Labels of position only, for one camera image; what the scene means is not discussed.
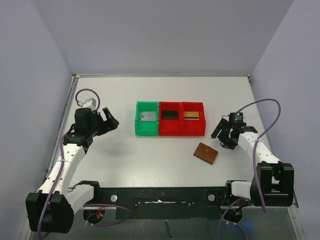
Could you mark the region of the brown leather card holder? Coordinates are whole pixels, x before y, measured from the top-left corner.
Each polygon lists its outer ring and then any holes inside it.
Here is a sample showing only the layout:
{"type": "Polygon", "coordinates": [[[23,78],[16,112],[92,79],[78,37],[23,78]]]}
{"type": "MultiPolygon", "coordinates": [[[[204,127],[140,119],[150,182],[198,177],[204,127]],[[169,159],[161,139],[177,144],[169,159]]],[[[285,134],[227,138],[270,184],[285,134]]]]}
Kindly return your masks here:
{"type": "Polygon", "coordinates": [[[196,147],[193,156],[210,164],[213,165],[215,162],[219,152],[210,146],[200,142],[196,147]]]}

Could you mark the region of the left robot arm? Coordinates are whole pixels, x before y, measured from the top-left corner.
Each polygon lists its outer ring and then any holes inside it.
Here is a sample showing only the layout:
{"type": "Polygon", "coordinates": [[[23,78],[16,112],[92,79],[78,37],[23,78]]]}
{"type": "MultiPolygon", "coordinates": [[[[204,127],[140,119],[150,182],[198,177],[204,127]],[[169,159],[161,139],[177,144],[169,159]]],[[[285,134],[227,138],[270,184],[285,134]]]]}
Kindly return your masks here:
{"type": "Polygon", "coordinates": [[[86,156],[93,138],[115,130],[119,122],[108,108],[105,119],[90,107],[78,108],[74,123],[60,140],[60,156],[49,176],[25,200],[30,230],[41,234],[70,231],[75,213],[85,204],[100,204],[103,200],[98,181],[81,180],[71,189],[71,180],[80,161],[86,156]]]}

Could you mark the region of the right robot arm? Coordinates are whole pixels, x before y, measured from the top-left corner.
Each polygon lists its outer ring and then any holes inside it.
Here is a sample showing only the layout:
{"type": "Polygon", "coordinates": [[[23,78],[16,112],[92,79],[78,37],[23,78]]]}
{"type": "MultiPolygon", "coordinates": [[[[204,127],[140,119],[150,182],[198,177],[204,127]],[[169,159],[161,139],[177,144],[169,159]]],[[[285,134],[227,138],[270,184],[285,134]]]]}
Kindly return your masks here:
{"type": "Polygon", "coordinates": [[[221,118],[211,134],[223,148],[242,148],[253,163],[251,182],[230,180],[232,196],[244,198],[257,207],[290,207],[294,201],[294,167],[279,160],[260,141],[258,131],[244,122],[242,112],[221,118]]]}

